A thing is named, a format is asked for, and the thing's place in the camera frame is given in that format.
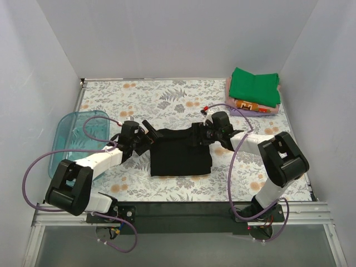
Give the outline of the black t-shirt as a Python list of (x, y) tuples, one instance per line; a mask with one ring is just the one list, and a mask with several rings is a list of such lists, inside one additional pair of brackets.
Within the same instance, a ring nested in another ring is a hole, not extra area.
[(198, 176), (211, 173), (208, 146), (193, 146), (192, 128), (160, 129), (162, 136), (150, 147), (151, 176)]

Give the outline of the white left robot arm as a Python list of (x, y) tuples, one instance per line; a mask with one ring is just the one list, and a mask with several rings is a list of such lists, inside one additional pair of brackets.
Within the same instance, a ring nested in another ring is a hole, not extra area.
[(124, 163), (135, 152), (142, 155), (163, 137), (146, 120), (142, 124), (147, 132), (135, 121), (121, 124), (121, 132), (106, 141), (100, 151), (79, 160), (62, 160), (46, 192), (45, 202), (74, 216), (83, 212), (99, 212), (105, 222), (118, 217), (114, 198), (91, 191), (92, 182), (108, 169)]

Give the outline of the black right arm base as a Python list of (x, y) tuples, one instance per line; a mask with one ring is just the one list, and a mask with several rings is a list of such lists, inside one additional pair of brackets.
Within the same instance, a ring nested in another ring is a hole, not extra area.
[[(234, 211), (239, 214), (240, 217), (253, 217), (255, 216), (253, 208), (251, 205), (235, 205)], [(273, 223), (284, 223), (285, 215), (280, 204), (274, 205), (268, 211), (264, 212), (260, 216), (251, 220), (242, 220), (235, 216), (232, 208), (229, 208), (229, 214), (232, 219), (237, 223), (259, 223), (260, 228), (266, 228), (267, 226), (272, 226)]]

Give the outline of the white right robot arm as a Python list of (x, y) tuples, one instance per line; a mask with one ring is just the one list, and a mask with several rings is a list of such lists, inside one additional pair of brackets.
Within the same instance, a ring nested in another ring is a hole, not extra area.
[(286, 189), (309, 170), (306, 157), (288, 132), (258, 135), (252, 130), (236, 130), (226, 112), (205, 113), (203, 122), (192, 124), (192, 144), (210, 145), (219, 142), (232, 151), (260, 156), (268, 175), (264, 186), (253, 196), (250, 206), (234, 214), (242, 220), (264, 221)]

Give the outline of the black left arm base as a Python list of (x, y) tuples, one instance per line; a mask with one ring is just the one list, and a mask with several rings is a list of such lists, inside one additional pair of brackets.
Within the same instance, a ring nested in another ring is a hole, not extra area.
[[(114, 205), (111, 207), (105, 216), (118, 217), (130, 223), (135, 222), (136, 207), (131, 205)], [(114, 219), (108, 219), (97, 215), (87, 214), (86, 223), (91, 224), (104, 224), (104, 223), (119, 223)]]

